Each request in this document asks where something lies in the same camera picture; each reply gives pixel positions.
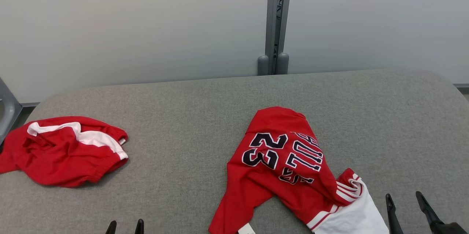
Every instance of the white tag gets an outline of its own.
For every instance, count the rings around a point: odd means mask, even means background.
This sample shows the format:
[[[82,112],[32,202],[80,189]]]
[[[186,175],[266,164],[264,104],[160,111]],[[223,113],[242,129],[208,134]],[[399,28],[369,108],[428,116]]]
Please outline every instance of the white tag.
[[[238,230],[238,234],[256,234],[256,233],[251,228],[251,225],[248,223]]]

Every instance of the red shirt with white stripe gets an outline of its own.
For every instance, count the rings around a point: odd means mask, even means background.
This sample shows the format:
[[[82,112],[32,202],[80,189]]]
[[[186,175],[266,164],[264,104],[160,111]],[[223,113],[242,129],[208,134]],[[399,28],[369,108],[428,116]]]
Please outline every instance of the red shirt with white stripe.
[[[69,116],[29,122],[11,131],[0,154],[0,174],[22,170],[42,185],[76,187],[127,162],[128,136],[96,119]]]
[[[305,116],[293,110],[258,111],[227,168],[212,234],[235,234],[273,195],[316,234],[388,232],[361,178],[348,168],[335,179]]]

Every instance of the red fabric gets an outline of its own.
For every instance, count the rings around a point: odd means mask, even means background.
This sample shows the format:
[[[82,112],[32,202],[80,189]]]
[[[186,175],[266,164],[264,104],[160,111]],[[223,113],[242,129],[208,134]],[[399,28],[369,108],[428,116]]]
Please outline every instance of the red fabric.
[[[276,142],[281,142],[280,138],[283,135],[286,135],[288,139],[281,149],[269,147],[265,140],[261,140],[257,147],[252,146],[255,144],[254,139],[258,133],[269,133],[273,141]],[[226,193],[213,217],[209,232],[212,234],[235,234],[251,220],[254,207],[267,201],[273,195],[277,195],[283,204],[305,224],[308,224],[319,212],[330,211],[333,205],[346,206],[350,204],[350,201],[343,199],[336,193],[337,182],[327,167],[324,155],[322,155],[321,164],[318,164],[293,149],[295,141],[298,141],[318,152],[319,154],[304,151],[308,154],[313,153],[312,157],[318,159],[322,151],[315,146],[317,144],[315,139],[304,115],[281,107],[259,110],[251,121],[245,137],[227,164]],[[263,154],[261,158],[266,163],[269,162],[268,156],[275,159],[275,154],[269,154],[268,151],[275,152],[278,156],[275,169],[269,168],[262,161],[255,166],[244,163],[243,156],[248,151],[252,152],[253,149],[256,149],[255,154],[248,154],[249,157],[254,159],[260,152]],[[293,161],[296,168],[287,165],[292,153],[319,171],[301,164],[298,160]],[[349,186],[348,180],[353,177],[353,174],[351,169],[347,169],[338,181]],[[283,181],[280,179],[282,175],[285,175]],[[314,179],[314,181],[312,183],[302,182],[302,178],[296,175],[305,179]]]
[[[71,127],[39,133],[28,133],[30,124],[40,127],[79,122],[81,132],[99,131],[117,143],[128,136],[120,128],[87,117],[58,117],[29,122],[11,131],[0,154],[0,174],[22,170],[42,185],[77,187],[85,181],[97,182],[101,177],[127,162],[108,146],[97,147],[77,141]]]

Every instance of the white wall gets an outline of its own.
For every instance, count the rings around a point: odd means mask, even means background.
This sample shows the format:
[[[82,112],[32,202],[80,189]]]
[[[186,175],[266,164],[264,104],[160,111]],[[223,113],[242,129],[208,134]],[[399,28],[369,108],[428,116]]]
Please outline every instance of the white wall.
[[[267,0],[0,0],[20,103],[108,84],[256,75]]]
[[[382,67],[469,83],[469,0],[290,0],[289,74]]]

